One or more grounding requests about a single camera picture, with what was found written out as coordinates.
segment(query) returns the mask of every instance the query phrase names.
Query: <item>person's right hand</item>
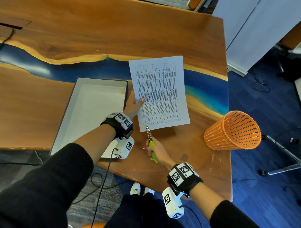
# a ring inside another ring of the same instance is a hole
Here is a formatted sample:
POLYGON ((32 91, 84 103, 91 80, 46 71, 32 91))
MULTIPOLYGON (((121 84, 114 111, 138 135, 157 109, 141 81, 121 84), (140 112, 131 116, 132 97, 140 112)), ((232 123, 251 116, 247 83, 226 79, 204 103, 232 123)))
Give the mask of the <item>person's right hand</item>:
POLYGON ((153 141, 156 145, 149 146, 149 141, 146 140, 146 149, 148 156, 150 157, 151 153, 153 152, 158 163, 163 165, 168 170, 171 170, 176 164, 176 162, 167 154, 166 150, 164 149, 164 146, 156 138, 153 137, 153 141))

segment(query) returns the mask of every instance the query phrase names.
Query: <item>person's left hand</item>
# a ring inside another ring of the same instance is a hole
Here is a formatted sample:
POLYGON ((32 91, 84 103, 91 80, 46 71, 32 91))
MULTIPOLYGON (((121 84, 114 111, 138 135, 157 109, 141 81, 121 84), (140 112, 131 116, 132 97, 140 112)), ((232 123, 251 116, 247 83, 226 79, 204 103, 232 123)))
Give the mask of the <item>person's left hand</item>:
POLYGON ((126 101, 126 108, 123 113, 126 114, 130 119, 133 119, 135 115, 137 115, 140 107, 144 103, 144 98, 141 98, 137 103, 135 99, 134 90, 132 90, 129 99, 126 101))

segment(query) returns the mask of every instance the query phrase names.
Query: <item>wristband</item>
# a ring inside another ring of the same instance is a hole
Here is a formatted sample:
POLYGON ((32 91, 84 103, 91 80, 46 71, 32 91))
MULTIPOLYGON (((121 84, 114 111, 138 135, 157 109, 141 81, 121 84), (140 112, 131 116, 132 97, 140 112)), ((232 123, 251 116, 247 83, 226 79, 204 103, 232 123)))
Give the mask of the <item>wristband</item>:
POLYGON ((115 129, 116 135, 114 139, 123 137, 128 139, 134 131, 133 122, 123 112, 111 113, 104 119, 104 121, 100 125, 103 124, 109 124, 115 129))
POLYGON ((176 196, 183 192, 189 198, 189 191, 203 180, 188 163, 176 164, 167 176, 167 183, 176 196))

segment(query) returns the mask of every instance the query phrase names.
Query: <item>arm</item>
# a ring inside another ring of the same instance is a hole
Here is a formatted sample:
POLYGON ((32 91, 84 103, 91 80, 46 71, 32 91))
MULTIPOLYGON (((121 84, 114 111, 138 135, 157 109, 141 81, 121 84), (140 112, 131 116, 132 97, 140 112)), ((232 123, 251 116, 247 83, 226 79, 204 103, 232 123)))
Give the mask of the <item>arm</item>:
MULTIPOLYGON (((134 99, 132 92, 123 111, 131 119, 143 104, 143 100, 135 104, 134 99)), ((115 134, 110 125, 101 125, 3 190, 0 193, 0 224, 6 227, 67 227, 68 208, 115 134)))
MULTIPOLYGON (((155 146, 148 146, 148 155, 154 152, 157 161, 169 171, 176 162, 172 160, 163 145, 153 137, 155 146)), ((231 202, 223 199, 204 183, 198 183, 189 191, 190 197, 203 212, 212 228, 215 227, 258 227, 248 216, 235 207, 231 202)))

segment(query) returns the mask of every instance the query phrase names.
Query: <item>wooden table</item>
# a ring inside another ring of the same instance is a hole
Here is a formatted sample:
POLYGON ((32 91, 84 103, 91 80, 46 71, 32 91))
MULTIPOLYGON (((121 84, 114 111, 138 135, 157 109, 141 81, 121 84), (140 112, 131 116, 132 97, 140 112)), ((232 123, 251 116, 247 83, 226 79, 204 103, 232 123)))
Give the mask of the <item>wooden table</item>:
MULTIPOLYGON (((183 55, 191 124, 152 134, 232 199, 230 151, 213 151, 203 140, 228 111, 222 19, 132 0, 4 0, 0 22, 22 27, 0 50, 0 148, 50 149, 77 76, 131 85, 128 60, 183 55)), ((0 36, 8 29, 0 25, 0 36)), ((146 133, 133 122, 135 145, 110 171, 161 192, 167 170, 146 156, 146 133)))

